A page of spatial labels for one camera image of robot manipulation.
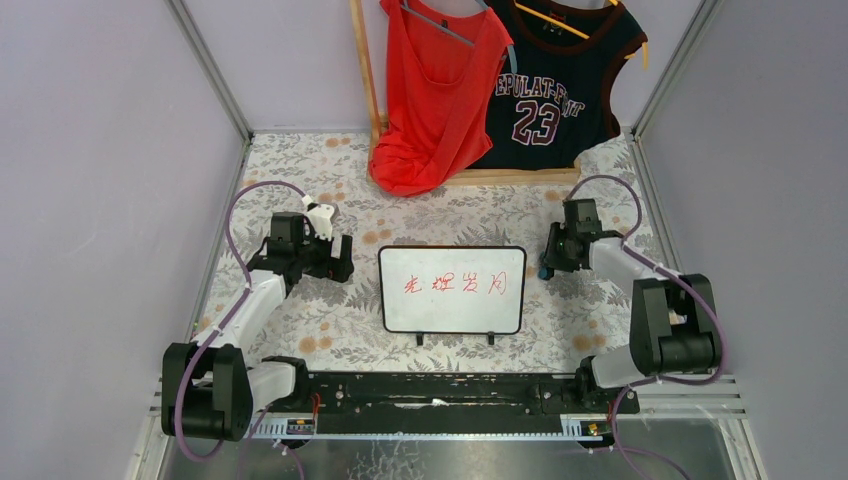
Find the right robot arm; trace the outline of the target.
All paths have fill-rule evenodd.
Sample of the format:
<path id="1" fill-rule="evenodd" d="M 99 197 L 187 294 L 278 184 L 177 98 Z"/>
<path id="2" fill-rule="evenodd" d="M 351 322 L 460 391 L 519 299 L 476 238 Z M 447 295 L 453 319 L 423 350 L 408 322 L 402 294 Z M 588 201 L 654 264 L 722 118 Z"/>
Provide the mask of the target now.
<path id="1" fill-rule="evenodd" d="M 539 277 L 591 270 L 630 298 L 627 344 L 583 359 L 570 392 L 585 407 L 612 404 L 623 389 L 673 374 L 717 372 L 723 344 L 709 280 L 668 270 L 606 230 L 591 199 L 566 200 L 550 226 Z"/>

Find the black-framed whiteboard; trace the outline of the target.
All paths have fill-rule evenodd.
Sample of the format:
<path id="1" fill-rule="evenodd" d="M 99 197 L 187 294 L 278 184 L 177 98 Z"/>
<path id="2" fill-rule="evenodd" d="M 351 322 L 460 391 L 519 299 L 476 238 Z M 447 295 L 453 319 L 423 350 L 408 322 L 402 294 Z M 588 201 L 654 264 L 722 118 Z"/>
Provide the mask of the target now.
<path id="1" fill-rule="evenodd" d="M 517 334 L 527 252 L 519 246 L 390 245 L 378 252 L 384 329 L 391 333 Z"/>

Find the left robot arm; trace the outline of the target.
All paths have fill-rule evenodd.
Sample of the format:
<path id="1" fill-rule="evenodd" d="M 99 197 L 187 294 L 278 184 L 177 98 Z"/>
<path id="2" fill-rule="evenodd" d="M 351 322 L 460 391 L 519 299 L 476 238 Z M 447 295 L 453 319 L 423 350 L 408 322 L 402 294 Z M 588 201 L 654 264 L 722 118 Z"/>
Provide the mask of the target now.
<path id="1" fill-rule="evenodd" d="M 269 234 L 246 264 L 246 290 L 236 296 L 232 312 L 194 340 L 166 349 L 165 434 L 239 441 L 255 412 L 275 402 L 294 407 L 309 402 L 304 360 L 271 356 L 250 366 L 245 354 L 303 277 L 345 283 L 353 274 L 351 236 L 342 236 L 339 253 L 332 253 L 335 215 L 332 205 L 317 203 L 305 213 L 274 214 Z"/>

